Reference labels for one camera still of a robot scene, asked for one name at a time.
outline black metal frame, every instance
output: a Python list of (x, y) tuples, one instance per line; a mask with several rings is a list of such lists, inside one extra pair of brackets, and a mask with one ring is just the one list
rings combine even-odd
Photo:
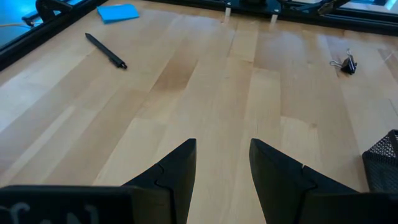
[(224, 11), (226, 7), (230, 7), (232, 13), (261, 17), (278, 15), (278, 19), (286, 21), (398, 36), (398, 15), (385, 12), (337, 8), (324, 16), (320, 16), (318, 14), (297, 10), (299, 7), (311, 6), (313, 4), (293, 1), (286, 1), (281, 4), (278, 0), (266, 0), (265, 4), (249, 4), (244, 2), (244, 0), (226, 0), (227, 2), (214, 0), (147, 1), (200, 7), (218, 11)]
[[(106, 1), (107, 0), (83, 0), (74, 5), (72, 11), (61, 13), (51, 21), (47, 21), (33, 28), (2, 46), (0, 49), (0, 71)], [(231, 8), (232, 13), (250, 14), (261, 17), (278, 15), (279, 19), (286, 21), (398, 36), (398, 15), (359, 9), (336, 8), (339, 6), (338, 3), (341, 4), (343, 1), (347, 0), (323, 0), (336, 1), (336, 5), (333, 6), (334, 9), (327, 11), (325, 15), (313, 13), (313, 10), (303, 9), (314, 9), (314, 4), (283, 0), (225, 0), (226, 2), (218, 0), (148, 1), (200, 7), (218, 11), (224, 11), (228, 7)]]
[(6, 43), (0, 49), (0, 71), (10, 66), (36, 47), (42, 45), (106, 1), (107, 0), (83, 0), (75, 4), (70, 12), (60, 13), (55, 16), (54, 19), (44, 22)]

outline cable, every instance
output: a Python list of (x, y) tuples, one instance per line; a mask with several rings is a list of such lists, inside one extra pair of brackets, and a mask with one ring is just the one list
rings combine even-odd
[[(32, 22), (33, 24), (41, 24), (42, 22)], [(10, 27), (10, 26), (19, 26), (19, 27), (25, 27), (25, 28), (30, 28), (29, 26), (23, 26), (26, 25), (25, 22), (17, 22), (17, 23), (10, 23), (10, 24), (0, 24), (0, 27)]]

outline black metal bracket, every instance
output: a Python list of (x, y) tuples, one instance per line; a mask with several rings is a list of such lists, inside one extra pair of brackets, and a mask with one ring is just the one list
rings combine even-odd
[(291, 1), (288, 2), (279, 1), (279, 2), (281, 2), (281, 4), (286, 7), (286, 9), (300, 11), (301, 13), (324, 16), (325, 14), (331, 13), (332, 11), (346, 4), (349, 1), (350, 0), (322, 0), (317, 3), (307, 4), (300, 7), (291, 6), (289, 4), (291, 3)]
[(60, 0), (36, 0), (36, 10), (43, 22), (55, 18), (54, 11), (70, 12), (72, 6)]
[(33, 27), (33, 26), (34, 26), (34, 21), (35, 21), (36, 19), (38, 19), (39, 17), (40, 17), (40, 16), (39, 16), (39, 13), (37, 12), (37, 10), (34, 10), (33, 12), (30, 12), (30, 13), (26, 14), (25, 16), (23, 16), (23, 17), (22, 17), (22, 20), (23, 20), (28, 26)]

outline wood grain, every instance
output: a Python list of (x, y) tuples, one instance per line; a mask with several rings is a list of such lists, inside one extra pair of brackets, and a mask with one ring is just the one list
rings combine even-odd
[[(361, 153), (398, 128), (395, 37), (131, 2), (140, 18), (104, 26), (91, 12), (2, 72), (0, 185), (121, 185), (197, 138), (188, 222), (264, 223), (259, 138), (368, 190)], [(352, 76), (329, 65), (347, 48)]]

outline black mesh basket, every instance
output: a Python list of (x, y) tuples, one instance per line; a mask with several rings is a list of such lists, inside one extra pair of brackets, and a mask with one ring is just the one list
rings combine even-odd
[(391, 130), (362, 154), (372, 192), (398, 192), (398, 131)]

